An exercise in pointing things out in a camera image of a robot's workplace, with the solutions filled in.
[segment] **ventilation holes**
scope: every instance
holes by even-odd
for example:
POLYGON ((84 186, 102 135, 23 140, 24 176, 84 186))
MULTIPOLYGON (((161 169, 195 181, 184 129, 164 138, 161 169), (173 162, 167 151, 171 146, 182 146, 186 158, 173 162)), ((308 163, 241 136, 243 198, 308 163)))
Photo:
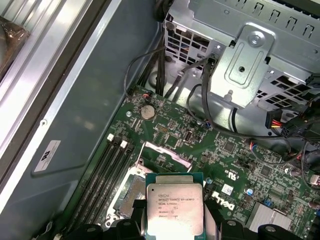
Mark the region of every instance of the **ventilation holes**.
POLYGON ((193 42, 191 44, 192 47, 196 48, 196 49, 200 49, 200 45, 196 44, 195 42, 193 42))
POLYGON ((252 13, 254 15, 258 15, 259 16, 261 14, 263 8, 264 8, 264 5, 259 3, 259 2, 257 2, 256 5, 254 6, 254 9, 253 9, 252 13))
POLYGON ((257 97, 258 99, 261 99, 261 98, 263 98, 264 96, 267 96, 267 95, 268 95, 267 93, 258 90, 258 92, 257 92, 257 94, 256 94, 256 97, 257 97))
POLYGON ((205 56, 202 56, 202 55, 201 55, 201 54, 199 54, 199 53, 196 55, 196 57, 197 57, 199 60, 202 60, 202 59, 204 59, 204 58, 205 58, 205 56))
POLYGON ((270 15, 270 18, 269 18, 269 21, 270 22, 273 22, 273 23, 276 23, 277 20, 278 20, 278 17, 280 15, 280 12, 277 11, 277 10, 273 10, 271 15, 270 15))
POLYGON ((175 27, 175 31, 167 31, 167 51, 189 65, 204 59, 210 41, 191 31, 183 31, 179 27, 175 27))
POLYGON ((205 47, 209 46, 209 41, 207 39, 204 39, 203 37, 198 36, 196 34, 193 35, 193 41, 205 47))
POLYGON ((309 38, 311 38, 311 35, 312 35, 314 29, 315 29, 314 26, 311 26, 311 25, 308 24, 308 25, 305 27, 304 32, 303 32, 302 35, 308 37, 308 39, 309 39, 309 38))
POLYGON ((245 4, 246 4, 247 0, 238 0, 235 4, 236 7, 238 8, 244 8, 245 4))
POLYGON ((289 81, 286 76, 281 76, 271 81, 270 84, 281 89, 282 93, 273 96, 265 94, 263 96, 263 92, 259 90, 256 97, 259 99, 264 97, 264 101, 277 108, 290 107, 297 103, 301 104, 301 102, 309 101, 314 97, 313 94, 309 93, 310 88, 308 86, 295 84, 289 81))
POLYGON ((291 17, 289 17, 289 20, 286 23, 285 28, 290 29, 291 31, 293 31, 295 26, 296 26, 296 23, 297 23, 297 19, 295 19, 294 17, 291 16, 291 17))

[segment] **sticker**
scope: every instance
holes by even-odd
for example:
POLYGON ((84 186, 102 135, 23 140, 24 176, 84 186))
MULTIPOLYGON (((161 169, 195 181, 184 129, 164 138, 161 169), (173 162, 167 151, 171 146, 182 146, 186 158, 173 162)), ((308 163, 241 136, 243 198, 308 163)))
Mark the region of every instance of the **sticker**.
POLYGON ((46 150, 42 154, 38 165, 36 166, 34 172, 40 172, 47 169, 51 159, 53 158, 54 154, 57 151, 61 141, 59 140, 52 140, 49 145, 46 147, 46 150))
POLYGON ((223 185, 223 188, 221 190, 222 193, 227 194, 227 195, 231 195, 232 191, 233 191, 233 187, 229 186, 228 184, 223 185))

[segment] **black ram slot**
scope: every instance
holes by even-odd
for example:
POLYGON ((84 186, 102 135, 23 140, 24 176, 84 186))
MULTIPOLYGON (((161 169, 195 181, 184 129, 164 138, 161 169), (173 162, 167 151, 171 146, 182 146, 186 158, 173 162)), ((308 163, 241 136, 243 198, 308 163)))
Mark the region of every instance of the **black ram slot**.
POLYGON ((101 194, 104 191, 104 187, 106 184, 108 184, 108 177, 112 175, 113 166, 116 165, 119 160, 123 157, 125 150, 123 148, 120 148, 114 156, 108 161, 109 164, 106 166, 106 168, 103 170, 103 173, 99 176, 98 180, 98 186, 95 189, 95 191, 92 193, 89 207, 85 209, 85 213, 83 214, 80 224, 86 224, 87 219, 92 215, 93 211, 96 208, 96 204, 101 198, 101 194))
POLYGON ((125 167, 134 149, 135 148, 133 145, 129 145, 128 148, 125 150, 122 159, 118 162, 118 164, 115 164, 113 166, 112 175, 108 176, 108 179, 103 186, 104 191, 102 193, 102 196, 99 198, 97 204, 95 205, 95 212, 93 212, 93 214, 90 216, 90 219, 87 222, 88 224, 97 223, 97 220, 102 213, 103 207, 105 207, 106 205, 106 201, 111 197, 113 189, 115 189, 122 173, 126 170, 125 167))
POLYGON ((108 169, 112 159, 114 158, 115 154, 118 152, 118 149, 120 147, 120 140, 117 141, 116 139, 114 140, 113 147, 111 148, 111 151, 107 153, 106 156, 102 158, 102 165, 101 168, 99 169, 99 172, 97 176, 95 177, 95 181, 93 184, 93 187, 88 191, 86 194, 86 198, 80 205, 80 213, 78 214, 78 217, 75 220, 75 228, 78 228, 83 222, 82 219, 84 219, 89 211, 89 209, 92 207, 92 199, 95 196, 95 193, 98 191, 99 186, 101 185, 101 179, 102 176, 104 175, 104 172, 108 169))
POLYGON ((112 143, 109 144, 106 150, 103 152, 102 157, 95 167, 94 173, 89 178, 87 187, 83 191, 80 201, 75 208, 73 216, 71 217, 71 222, 69 223, 69 227, 67 230, 68 233, 75 229, 78 220, 82 218, 82 214, 84 214, 86 208, 89 207, 88 203, 90 201, 90 195, 95 192, 95 188, 99 184, 99 176, 103 173, 104 168, 108 165, 108 159, 111 159, 112 156, 117 152, 118 148, 120 147, 120 143, 121 140, 119 138, 115 138, 114 141, 112 141, 112 143))

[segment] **wire bundle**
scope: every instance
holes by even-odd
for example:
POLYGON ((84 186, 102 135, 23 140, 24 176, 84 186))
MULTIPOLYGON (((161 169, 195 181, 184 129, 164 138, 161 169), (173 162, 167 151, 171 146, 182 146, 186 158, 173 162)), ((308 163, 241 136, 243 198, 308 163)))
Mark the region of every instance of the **wire bundle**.
POLYGON ((282 123, 277 120, 272 120, 271 128, 273 129, 282 128, 282 123))

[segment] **ram slot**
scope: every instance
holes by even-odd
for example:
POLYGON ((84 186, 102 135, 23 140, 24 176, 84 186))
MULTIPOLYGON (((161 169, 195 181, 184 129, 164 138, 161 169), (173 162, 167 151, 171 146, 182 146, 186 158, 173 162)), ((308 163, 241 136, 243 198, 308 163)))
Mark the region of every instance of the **ram slot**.
POLYGON ((119 149, 120 143, 121 140, 119 138, 115 138, 103 152, 103 155, 98 161, 94 173, 91 175, 87 186, 83 191, 74 214, 71 217, 71 223, 69 224, 69 227, 67 229, 68 233, 79 226, 80 220, 83 218, 83 215, 90 207, 91 195, 95 193, 96 188, 99 186, 99 179, 101 178, 104 170, 108 167, 108 164, 110 164, 109 160, 113 159, 113 156, 119 149))

